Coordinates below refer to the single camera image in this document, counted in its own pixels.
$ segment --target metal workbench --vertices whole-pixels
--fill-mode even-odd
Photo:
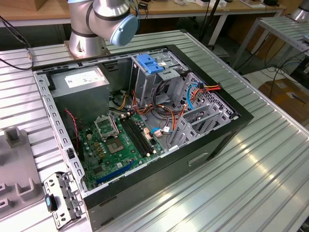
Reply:
[[[243,52],[245,51],[251,38],[254,36],[256,30],[259,27],[264,28],[265,32],[255,45],[252,53],[254,53],[261,45],[263,40],[270,33],[272,33],[290,45],[289,49],[287,49],[285,54],[282,56],[283,59],[281,60],[279,65],[283,64],[283,62],[288,58],[288,55],[293,48],[299,50],[300,52],[303,52],[307,56],[309,55],[309,43],[303,39],[304,35],[309,35],[309,22],[298,23],[286,16],[274,18],[258,18],[248,32],[245,40],[242,42],[232,64],[233,68],[235,68],[238,64]]]
[[[137,35],[123,48],[109,44],[108,49],[117,53],[164,44],[176,44],[254,119],[219,156],[101,231],[296,231],[309,215],[309,133],[188,33]],[[71,59],[62,44],[32,52],[37,65]],[[25,50],[0,57],[28,62]],[[66,170],[31,72],[0,63],[0,133],[11,126],[28,132],[42,181]],[[56,231],[44,200],[0,220],[0,228]],[[84,216],[65,231],[87,232],[90,226]]]

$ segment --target blue drive bracket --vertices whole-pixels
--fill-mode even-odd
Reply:
[[[147,70],[149,74],[159,73],[164,70],[164,68],[158,65],[155,59],[148,54],[137,55],[136,57],[139,63]]]

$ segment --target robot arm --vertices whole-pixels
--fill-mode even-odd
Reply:
[[[70,52],[78,58],[103,55],[102,38],[124,46],[138,29],[128,0],[68,0],[72,33]]]
[[[291,13],[291,19],[299,22],[305,23],[307,22],[307,17],[309,13],[309,0],[303,0],[303,2],[299,5],[299,7]]]

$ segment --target ram slot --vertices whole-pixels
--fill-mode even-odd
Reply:
[[[139,151],[140,155],[142,157],[146,157],[148,153],[152,154],[153,150],[151,149],[148,142],[146,141],[140,130],[137,128],[135,123],[129,118],[122,119],[120,122],[123,128],[126,130],[132,143]]]

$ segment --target connector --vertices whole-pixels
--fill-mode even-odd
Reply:
[[[204,89],[204,83],[203,83],[203,82],[199,82],[198,85],[197,85],[197,87],[198,87],[199,89]]]
[[[32,55],[31,55],[31,53],[30,52],[28,52],[28,59],[30,60],[30,61],[32,61],[33,59],[32,59]]]
[[[161,132],[160,130],[156,130],[156,131],[154,132],[154,136],[157,137],[157,138],[159,138],[159,137],[162,136],[162,132]]]
[[[144,128],[144,133],[145,133],[145,135],[150,133],[150,131],[148,130],[147,127]]]

